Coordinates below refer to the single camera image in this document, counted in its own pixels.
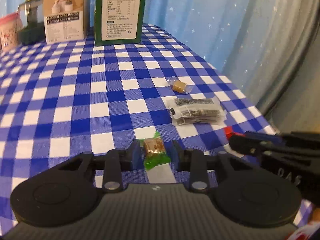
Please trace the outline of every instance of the product box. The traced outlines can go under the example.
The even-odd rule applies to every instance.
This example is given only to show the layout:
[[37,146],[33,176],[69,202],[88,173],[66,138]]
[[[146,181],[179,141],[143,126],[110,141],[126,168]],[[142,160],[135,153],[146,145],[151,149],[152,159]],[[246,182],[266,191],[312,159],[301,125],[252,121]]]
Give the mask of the product box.
[[90,0],[43,0],[47,44],[83,40],[90,27]]
[[96,0],[95,45],[140,43],[146,0]]

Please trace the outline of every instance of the small wrapped snack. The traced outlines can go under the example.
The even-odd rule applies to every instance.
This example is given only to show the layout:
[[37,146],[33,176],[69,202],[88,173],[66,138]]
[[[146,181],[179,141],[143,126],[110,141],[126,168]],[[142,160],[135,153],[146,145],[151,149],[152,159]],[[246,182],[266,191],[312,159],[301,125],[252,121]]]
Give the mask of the small wrapped snack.
[[167,82],[173,91],[181,94],[189,94],[192,90],[191,85],[187,85],[186,83],[180,81],[177,77],[172,76],[168,78]]
[[164,143],[161,139],[160,133],[156,132],[153,138],[141,139],[146,153],[146,158],[143,162],[146,170],[165,163],[171,162],[170,157],[167,155]]

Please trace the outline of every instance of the pink container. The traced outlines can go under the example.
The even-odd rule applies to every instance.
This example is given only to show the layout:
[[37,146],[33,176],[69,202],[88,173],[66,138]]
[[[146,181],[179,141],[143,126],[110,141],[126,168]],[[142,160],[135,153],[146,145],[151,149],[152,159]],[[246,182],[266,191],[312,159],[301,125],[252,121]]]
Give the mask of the pink container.
[[18,46],[18,30],[20,27],[21,19],[18,12],[0,18],[0,39],[3,51],[8,51]]

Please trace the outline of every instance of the stack of snack packets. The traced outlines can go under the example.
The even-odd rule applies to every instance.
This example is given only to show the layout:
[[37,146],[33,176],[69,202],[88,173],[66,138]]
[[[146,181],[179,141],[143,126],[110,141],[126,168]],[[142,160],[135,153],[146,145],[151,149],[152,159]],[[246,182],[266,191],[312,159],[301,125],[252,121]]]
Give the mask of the stack of snack packets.
[[185,99],[173,98],[167,101],[172,124],[175,126],[189,123],[223,124],[226,120],[226,111],[220,101],[214,98]]

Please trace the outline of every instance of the table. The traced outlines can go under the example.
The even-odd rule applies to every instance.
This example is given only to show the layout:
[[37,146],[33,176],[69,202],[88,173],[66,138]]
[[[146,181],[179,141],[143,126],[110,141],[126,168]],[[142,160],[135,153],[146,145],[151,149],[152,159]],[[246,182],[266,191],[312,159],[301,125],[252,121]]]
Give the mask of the table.
[[[12,190],[25,179],[83,151],[103,154],[126,148],[134,138],[157,130],[165,145],[175,139],[214,155],[230,152],[224,126],[174,127],[169,98],[217,96],[234,131],[274,133],[269,123],[232,82],[190,48],[154,25],[143,26],[140,44],[94,47],[84,41],[20,46],[0,58],[0,234],[15,225],[9,206]],[[166,87],[178,76],[192,84],[190,95]],[[209,172],[216,185],[214,171]],[[174,183],[188,180],[172,163],[146,171],[123,172],[124,184]],[[101,187],[102,173],[95,184]],[[304,201],[295,223],[310,212]]]

